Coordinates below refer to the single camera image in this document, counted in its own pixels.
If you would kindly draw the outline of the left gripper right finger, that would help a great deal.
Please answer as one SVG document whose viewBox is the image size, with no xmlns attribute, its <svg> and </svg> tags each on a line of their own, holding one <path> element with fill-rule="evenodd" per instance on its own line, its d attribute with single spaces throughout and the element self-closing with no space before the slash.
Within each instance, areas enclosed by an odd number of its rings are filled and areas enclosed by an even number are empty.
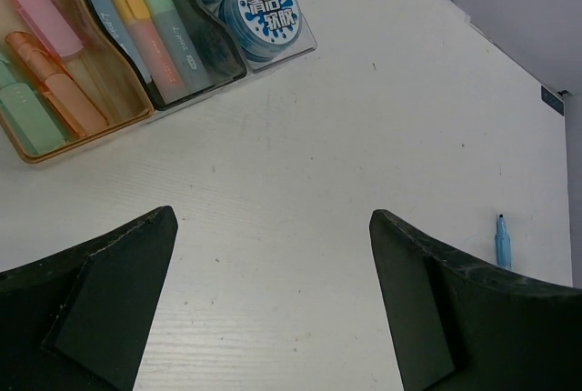
<svg viewBox="0 0 582 391">
<path fill-rule="evenodd" d="M 369 232 L 406 390 L 578 390 L 581 293 L 499 268 L 384 209 Z"/>
</svg>

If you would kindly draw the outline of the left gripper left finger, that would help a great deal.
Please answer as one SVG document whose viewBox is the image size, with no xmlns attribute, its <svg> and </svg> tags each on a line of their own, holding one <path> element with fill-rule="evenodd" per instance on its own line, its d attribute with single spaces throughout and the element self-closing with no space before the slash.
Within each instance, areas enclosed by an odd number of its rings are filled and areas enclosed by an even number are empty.
<svg viewBox="0 0 582 391">
<path fill-rule="evenodd" d="M 2 272 L 2 389 L 133 389 L 176 234 L 160 206 Z"/>
</svg>

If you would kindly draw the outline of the blue transparent highlighter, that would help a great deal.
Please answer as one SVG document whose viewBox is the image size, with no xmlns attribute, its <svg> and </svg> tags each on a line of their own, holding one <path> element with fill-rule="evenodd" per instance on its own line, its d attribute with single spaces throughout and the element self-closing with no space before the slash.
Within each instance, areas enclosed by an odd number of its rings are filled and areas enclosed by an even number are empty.
<svg viewBox="0 0 582 391">
<path fill-rule="evenodd" d="M 503 214 L 497 217 L 495 250 L 497 265 L 506 270 L 512 269 L 511 241 L 507 231 L 507 222 Z"/>
</svg>

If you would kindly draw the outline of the green transparent highlighter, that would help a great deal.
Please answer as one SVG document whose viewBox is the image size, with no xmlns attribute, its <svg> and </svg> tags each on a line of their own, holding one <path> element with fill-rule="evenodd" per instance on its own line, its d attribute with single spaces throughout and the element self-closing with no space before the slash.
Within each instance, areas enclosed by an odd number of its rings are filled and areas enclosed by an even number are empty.
<svg viewBox="0 0 582 391">
<path fill-rule="evenodd" d="M 66 144 L 64 131 L 36 92 L 15 76 L 4 55 L 1 55 L 1 112 L 30 156 L 46 155 Z"/>
</svg>

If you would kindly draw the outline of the orange transparent highlighter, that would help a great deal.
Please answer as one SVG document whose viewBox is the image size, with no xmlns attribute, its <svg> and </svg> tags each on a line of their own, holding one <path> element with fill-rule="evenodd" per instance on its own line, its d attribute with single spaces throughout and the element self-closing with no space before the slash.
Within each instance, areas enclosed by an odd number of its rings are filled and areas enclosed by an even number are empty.
<svg viewBox="0 0 582 391">
<path fill-rule="evenodd" d="M 108 127 L 104 113 L 35 36 L 14 31 L 5 45 L 72 135 L 84 138 Z"/>
</svg>

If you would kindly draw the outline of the yellow orange highlighter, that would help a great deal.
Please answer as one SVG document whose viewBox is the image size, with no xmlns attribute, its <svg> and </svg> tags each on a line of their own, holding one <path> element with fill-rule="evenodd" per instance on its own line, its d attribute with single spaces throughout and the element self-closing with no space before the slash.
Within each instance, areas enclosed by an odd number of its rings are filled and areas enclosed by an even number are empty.
<svg viewBox="0 0 582 391">
<path fill-rule="evenodd" d="M 187 94 L 186 86 L 156 31 L 145 0 L 112 0 L 165 104 Z"/>
</svg>

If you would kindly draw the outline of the pink transparent highlighter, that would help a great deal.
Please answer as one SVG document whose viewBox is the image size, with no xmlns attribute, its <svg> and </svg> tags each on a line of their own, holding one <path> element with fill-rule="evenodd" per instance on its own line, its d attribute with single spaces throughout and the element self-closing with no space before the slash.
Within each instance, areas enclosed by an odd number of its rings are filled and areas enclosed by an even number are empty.
<svg viewBox="0 0 582 391">
<path fill-rule="evenodd" d="M 81 54 L 84 45 L 54 0 L 9 0 L 32 33 L 51 55 L 68 60 Z"/>
</svg>

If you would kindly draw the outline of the green capped highlighter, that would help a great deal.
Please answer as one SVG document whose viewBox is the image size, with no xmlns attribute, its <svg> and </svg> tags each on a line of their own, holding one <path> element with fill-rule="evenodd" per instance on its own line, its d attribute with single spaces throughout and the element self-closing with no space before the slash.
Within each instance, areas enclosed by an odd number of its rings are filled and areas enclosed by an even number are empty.
<svg viewBox="0 0 582 391">
<path fill-rule="evenodd" d="M 176 66 L 188 93 L 210 85 L 208 73 L 186 31 L 173 0 L 145 0 L 163 44 Z"/>
</svg>

